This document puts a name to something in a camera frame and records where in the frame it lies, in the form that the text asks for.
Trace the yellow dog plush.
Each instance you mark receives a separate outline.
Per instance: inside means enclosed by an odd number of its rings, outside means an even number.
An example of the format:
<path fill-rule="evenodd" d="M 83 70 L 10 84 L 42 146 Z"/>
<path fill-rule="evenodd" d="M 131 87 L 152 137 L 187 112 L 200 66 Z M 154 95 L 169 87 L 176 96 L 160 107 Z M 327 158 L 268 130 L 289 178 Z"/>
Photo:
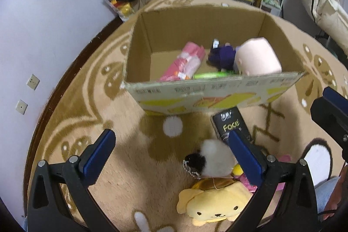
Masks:
<path fill-rule="evenodd" d="M 203 179 L 179 193 L 178 214 L 186 214 L 194 226 L 228 220 L 234 222 L 253 194 L 240 181 Z"/>

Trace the pale pink soft cube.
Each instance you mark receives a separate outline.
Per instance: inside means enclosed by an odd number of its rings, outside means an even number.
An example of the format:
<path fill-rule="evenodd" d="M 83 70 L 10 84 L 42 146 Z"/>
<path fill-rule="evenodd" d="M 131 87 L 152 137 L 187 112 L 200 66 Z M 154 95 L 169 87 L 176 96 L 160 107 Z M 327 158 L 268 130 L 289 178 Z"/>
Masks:
<path fill-rule="evenodd" d="M 234 71 L 245 76 L 282 73 L 281 63 L 265 38 L 252 38 L 236 48 Z"/>

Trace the black white fluffy pompom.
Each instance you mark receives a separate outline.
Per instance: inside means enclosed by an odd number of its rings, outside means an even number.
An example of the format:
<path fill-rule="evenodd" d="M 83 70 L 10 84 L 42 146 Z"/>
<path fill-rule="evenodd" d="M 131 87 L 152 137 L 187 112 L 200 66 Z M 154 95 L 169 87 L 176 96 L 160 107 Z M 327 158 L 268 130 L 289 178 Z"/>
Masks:
<path fill-rule="evenodd" d="M 229 146 L 217 139 L 204 140 L 197 152 L 187 155 L 183 168 L 196 179 L 230 176 L 237 160 Z"/>

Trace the green tissue pack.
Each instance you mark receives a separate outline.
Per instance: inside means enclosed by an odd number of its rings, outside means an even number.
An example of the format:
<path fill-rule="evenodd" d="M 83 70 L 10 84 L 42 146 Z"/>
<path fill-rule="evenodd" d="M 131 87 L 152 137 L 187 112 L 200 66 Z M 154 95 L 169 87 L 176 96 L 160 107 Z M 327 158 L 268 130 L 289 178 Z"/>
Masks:
<path fill-rule="evenodd" d="M 192 78 L 194 80 L 210 80 L 215 78 L 226 78 L 236 75 L 234 71 L 218 71 L 195 74 Z"/>

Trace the beige patterned rug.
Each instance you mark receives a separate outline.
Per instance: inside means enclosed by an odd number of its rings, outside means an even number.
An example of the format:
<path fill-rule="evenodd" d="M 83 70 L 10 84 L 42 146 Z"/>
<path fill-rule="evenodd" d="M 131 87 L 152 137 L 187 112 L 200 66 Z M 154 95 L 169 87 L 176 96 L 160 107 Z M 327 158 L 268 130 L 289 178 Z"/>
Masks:
<path fill-rule="evenodd" d="M 194 42 L 234 47 L 269 41 L 282 73 L 162 82 Z M 347 96 L 347 69 L 292 23 L 233 0 L 153 0 L 91 55 L 46 125 L 36 161 L 65 162 L 105 129 L 116 146 L 89 192 L 120 231 L 224 231 L 231 220 L 200 225 L 176 209 L 194 178 L 183 159 L 215 138 L 211 117 L 238 107 L 255 144 L 297 161 L 314 138 L 326 140 L 338 175 L 340 146 L 310 117 L 326 87 Z"/>

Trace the purple white plush doll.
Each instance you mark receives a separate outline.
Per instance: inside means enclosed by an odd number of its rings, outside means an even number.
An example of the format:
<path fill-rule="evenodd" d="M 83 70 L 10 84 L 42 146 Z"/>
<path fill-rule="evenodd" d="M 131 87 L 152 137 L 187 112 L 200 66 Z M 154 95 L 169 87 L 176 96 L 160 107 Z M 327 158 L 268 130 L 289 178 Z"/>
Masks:
<path fill-rule="evenodd" d="M 230 43 L 221 46 L 219 41 L 214 39 L 208 55 L 208 62 L 219 71 L 233 71 L 235 56 L 236 48 L 232 47 Z"/>

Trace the pink plush toy in box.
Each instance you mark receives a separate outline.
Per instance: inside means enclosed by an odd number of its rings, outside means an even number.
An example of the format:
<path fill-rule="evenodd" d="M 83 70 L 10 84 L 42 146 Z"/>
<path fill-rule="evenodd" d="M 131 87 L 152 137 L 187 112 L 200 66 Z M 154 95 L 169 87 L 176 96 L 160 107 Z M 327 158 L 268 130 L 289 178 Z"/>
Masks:
<path fill-rule="evenodd" d="M 187 42 L 159 81 L 190 80 L 201 66 L 205 55 L 206 52 L 203 46 L 199 46 L 194 42 Z"/>

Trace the cardboard box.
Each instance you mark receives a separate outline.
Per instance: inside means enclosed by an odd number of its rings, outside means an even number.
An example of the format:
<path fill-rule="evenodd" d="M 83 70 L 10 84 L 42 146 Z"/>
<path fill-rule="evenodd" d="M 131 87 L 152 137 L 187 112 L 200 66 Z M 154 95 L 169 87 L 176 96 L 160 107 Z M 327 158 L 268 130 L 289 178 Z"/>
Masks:
<path fill-rule="evenodd" d="M 153 115 L 271 102 L 305 73 L 279 24 L 238 3 L 141 12 L 130 37 L 126 90 Z"/>

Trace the plastic bag of snacks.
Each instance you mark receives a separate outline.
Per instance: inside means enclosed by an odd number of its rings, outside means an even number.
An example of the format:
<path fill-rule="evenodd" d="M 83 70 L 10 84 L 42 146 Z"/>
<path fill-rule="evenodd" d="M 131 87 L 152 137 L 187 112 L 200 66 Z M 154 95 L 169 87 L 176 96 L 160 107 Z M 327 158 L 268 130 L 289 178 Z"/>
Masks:
<path fill-rule="evenodd" d="M 133 7 L 130 2 L 117 0 L 104 0 L 105 3 L 119 16 L 119 18 L 126 22 L 134 14 Z"/>

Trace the lower wall socket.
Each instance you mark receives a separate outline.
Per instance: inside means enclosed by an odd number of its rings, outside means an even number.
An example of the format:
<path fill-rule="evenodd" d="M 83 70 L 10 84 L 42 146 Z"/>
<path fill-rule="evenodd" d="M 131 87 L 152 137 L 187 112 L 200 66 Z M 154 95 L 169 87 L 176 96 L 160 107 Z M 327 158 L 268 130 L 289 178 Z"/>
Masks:
<path fill-rule="evenodd" d="M 19 100 L 17 102 L 17 105 L 15 107 L 16 111 L 19 112 L 21 115 L 24 115 L 27 110 L 28 104 L 24 102 L 23 100 Z"/>

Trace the wall socket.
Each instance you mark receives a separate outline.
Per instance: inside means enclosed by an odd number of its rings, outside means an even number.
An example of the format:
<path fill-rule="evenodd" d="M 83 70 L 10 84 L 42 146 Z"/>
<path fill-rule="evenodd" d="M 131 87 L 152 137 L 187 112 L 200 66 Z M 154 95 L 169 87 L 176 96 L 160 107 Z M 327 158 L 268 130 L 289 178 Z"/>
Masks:
<path fill-rule="evenodd" d="M 27 110 L 28 104 L 24 102 L 23 100 L 19 100 L 17 102 L 17 105 L 15 107 L 16 111 L 19 112 L 21 115 L 24 115 Z"/>
<path fill-rule="evenodd" d="M 36 90 L 38 84 L 40 83 L 40 79 L 37 78 L 34 74 L 32 74 L 27 81 L 27 86 L 29 86 L 32 90 Z"/>

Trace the upper wall socket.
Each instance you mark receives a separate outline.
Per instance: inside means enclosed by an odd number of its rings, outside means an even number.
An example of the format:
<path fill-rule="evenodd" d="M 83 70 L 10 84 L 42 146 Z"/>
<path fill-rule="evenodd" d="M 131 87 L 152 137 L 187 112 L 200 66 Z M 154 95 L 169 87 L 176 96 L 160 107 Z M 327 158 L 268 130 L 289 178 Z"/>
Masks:
<path fill-rule="evenodd" d="M 29 86 L 32 90 L 36 90 L 38 84 L 40 83 L 40 79 L 37 78 L 34 74 L 32 74 L 27 81 L 27 86 Z"/>

